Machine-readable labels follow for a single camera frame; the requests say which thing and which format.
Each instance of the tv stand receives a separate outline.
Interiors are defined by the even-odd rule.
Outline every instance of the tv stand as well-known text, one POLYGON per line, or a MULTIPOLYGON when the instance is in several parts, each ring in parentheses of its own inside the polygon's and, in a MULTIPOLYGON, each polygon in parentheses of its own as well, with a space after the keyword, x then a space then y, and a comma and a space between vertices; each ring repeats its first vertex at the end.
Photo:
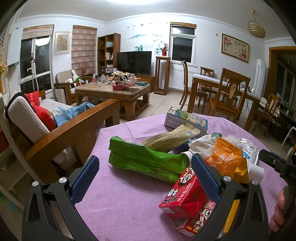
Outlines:
POLYGON ((142 81, 148 81, 150 84, 150 93, 154 90, 154 75, 147 75, 147 74, 136 74, 137 78, 141 78, 142 81))

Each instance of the screw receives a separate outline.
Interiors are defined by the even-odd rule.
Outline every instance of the screw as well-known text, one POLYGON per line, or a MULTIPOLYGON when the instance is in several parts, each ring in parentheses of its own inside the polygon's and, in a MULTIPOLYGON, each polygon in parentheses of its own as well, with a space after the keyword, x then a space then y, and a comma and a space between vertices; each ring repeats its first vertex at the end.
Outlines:
POLYGON ((65 183, 67 181, 67 178, 66 177, 61 177, 60 179, 59 179, 59 182, 60 183, 65 183))
POLYGON ((255 180, 255 179, 252 180, 252 183, 253 183, 254 185, 258 185, 258 184, 259 184, 259 182, 258 182, 257 180, 255 180))
POLYGON ((34 181, 34 182, 32 183, 32 186, 35 187, 35 186, 37 186, 38 184, 39 184, 38 181, 34 181))
POLYGON ((231 181, 231 177, 230 176, 224 176, 223 179, 226 182, 230 182, 231 181))

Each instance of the television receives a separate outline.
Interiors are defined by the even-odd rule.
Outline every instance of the television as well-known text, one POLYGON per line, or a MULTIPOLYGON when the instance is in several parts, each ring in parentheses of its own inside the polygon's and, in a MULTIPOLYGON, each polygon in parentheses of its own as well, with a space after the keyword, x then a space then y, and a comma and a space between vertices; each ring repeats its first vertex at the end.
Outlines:
POLYGON ((117 53, 117 70, 132 74, 151 74, 151 51, 117 53))

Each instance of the green plastic bag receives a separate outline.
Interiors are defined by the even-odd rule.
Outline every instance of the green plastic bag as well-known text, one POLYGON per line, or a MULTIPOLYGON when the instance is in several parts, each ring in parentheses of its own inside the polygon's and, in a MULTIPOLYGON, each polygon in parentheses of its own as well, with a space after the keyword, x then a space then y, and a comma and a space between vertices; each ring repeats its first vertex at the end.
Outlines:
POLYGON ((121 169, 131 169, 149 176, 175 183, 183 170, 189 166, 185 155, 150 150, 119 137, 110 139, 109 163, 121 169))

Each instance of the orange package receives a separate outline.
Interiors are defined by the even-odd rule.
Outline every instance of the orange package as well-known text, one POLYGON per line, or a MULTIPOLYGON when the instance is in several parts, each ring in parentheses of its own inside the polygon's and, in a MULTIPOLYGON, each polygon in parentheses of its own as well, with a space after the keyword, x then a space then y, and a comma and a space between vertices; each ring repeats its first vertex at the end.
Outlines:
POLYGON ((249 183, 247 159, 242 158, 242 151, 239 148, 221 137, 218 137, 214 151, 207 162, 222 176, 228 175, 234 181, 249 183))

